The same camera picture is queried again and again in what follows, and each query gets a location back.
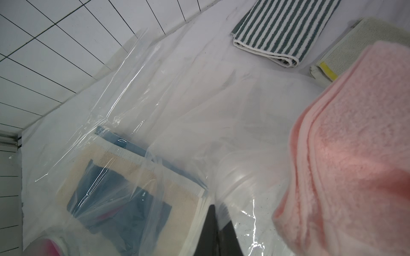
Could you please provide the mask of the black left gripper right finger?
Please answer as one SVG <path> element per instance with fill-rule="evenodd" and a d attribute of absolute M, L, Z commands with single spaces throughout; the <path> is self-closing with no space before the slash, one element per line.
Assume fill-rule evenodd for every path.
<path fill-rule="evenodd" d="M 220 256 L 243 256 L 232 221 L 218 231 Z"/>

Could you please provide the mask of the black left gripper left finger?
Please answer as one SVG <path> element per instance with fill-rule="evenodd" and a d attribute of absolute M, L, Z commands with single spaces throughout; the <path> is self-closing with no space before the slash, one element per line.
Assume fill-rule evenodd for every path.
<path fill-rule="evenodd" d="M 218 225 L 216 209 L 210 205 L 194 256 L 218 256 Z"/>

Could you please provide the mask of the blue and beige towel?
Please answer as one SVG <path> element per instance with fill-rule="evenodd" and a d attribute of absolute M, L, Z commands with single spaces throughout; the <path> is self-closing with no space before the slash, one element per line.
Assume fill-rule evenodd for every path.
<path fill-rule="evenodd" d="M 191 256 L 206 215 L 205 184 L 98 126 L 57 192 L 69 216 L 97 239 L 97 254 Z"/>

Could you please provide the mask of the clear plastic vacuum bag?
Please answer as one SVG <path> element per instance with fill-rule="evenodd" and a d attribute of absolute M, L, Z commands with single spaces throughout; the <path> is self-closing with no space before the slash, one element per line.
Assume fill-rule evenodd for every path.
<path fill-rule="evenodd" d="M 217 59 L 214 43 L 186 55 L 190 33 L 153 43 L 139 32 L 116 71 L 24 132 L 23 255 L 108 256 L 56 200 L 98 126 L 202 181 L 207 212 L 215 206 L 218 231 L 232 221 L 244 256 L 292 254 L 271 217 L 288 186 L 291 127 L 321 88 Z"/>

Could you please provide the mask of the pink towel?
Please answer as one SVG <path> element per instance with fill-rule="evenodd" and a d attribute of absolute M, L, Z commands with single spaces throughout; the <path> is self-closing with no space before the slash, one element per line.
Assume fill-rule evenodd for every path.
<path fill-rule="evenodd" d="M 297 119 L 272 220 L 297 256 L 410 253 L 410 49 L 379 41 Z"/>

